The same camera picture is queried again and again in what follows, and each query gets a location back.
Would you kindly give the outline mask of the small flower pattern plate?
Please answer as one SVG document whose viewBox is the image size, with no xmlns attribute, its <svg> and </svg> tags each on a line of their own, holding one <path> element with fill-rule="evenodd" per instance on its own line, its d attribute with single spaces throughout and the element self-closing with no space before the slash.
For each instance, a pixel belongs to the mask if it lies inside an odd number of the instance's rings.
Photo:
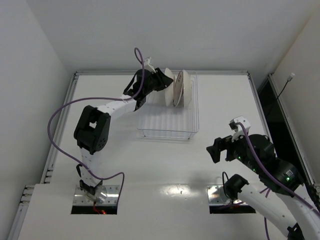
<svg viewBox="0 0 320 240">
<path fill-rule="evenodd" d="M 172 83 L 164 90 L 165 104 L 166 106 L 171 106 L 174 101 L 174 85 L 175 76 L 169 68 L 166 68 L 164 74 L 172 80 Z"/>
</svg>

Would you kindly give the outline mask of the sunburst pattern plate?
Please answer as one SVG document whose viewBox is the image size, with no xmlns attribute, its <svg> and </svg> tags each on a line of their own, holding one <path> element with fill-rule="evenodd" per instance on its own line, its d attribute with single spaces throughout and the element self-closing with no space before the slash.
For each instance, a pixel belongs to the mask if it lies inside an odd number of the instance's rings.
<svg viewBox="0 0 320 240">
<path fill-rule="evenodd" d="M 183 94 L 183 85 L 184 85 L 184 72 L 181 70 L 175 79 L 175 85 L 173 87 L 173 106 L 174 107 L 177 107 L 180 103 L 180 100 Z"/>
</svg>

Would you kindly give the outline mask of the large flower pattern plate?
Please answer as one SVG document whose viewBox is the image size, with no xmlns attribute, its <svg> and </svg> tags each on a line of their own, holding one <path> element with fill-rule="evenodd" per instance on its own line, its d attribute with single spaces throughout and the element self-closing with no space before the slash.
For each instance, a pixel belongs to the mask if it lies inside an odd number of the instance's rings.
<svg viewBox="0 0 320 240">
<path fill-rule="evenodd" d="M 183 70 L 183 106 L 185 108 L 189 107 L 192 100 L 192 81 L 191 76 Z"/>
</svg>

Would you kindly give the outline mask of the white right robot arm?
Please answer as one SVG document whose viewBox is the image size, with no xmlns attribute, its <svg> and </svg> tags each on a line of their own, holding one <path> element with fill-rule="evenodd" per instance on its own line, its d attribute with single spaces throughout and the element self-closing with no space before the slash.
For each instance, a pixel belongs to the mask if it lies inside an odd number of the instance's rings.
<svg viewBox="0 0 320 240">
<path fill-rule="evenodd" d="M 227 162 L 240 161 L 258 175 L 259 180 L 282 200 L 290 213 L 285 214 L 239 174 L 234 174 L 222 184 L 225 202 L 245 202 L 275 225 L 289 240 L 320 238 L 320 212 L 296 193 L 304 184 L 303 177 L 293 164 L 276 157 L 274 145 L 267 137 L 260 134 L 241 134 L 237 138 L 231 135 L 218 137 L 206 150 L 214 163 L 220 161 L 223 151 L 226 151 Z"/>
</svg>

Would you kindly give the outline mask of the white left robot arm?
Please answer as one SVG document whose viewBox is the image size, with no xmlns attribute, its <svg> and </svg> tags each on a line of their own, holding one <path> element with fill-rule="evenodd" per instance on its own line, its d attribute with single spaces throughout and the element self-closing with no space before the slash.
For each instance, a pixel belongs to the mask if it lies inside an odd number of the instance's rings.
<svg viewBox="0 0 320 240">
<path fill-rule="evenodd" d="M 175 79 L 171 73 L 155 70 L 138 70 L 124 89 L 120 101 L 114 100 L 104 105 L 93 107 L 87 105 L 79 118 L 73 137 L 80 148 L 81 161 L 77 172 L 80 176 L 79 186 L 89 196 L 96 198 L 103 180 L 91 175 L 97 152 L 107 144 L 110 125 L 123 115 L 135 112 L 146 102 L 152 92 L 159 92 L 171 87 Z"/>
</svg>

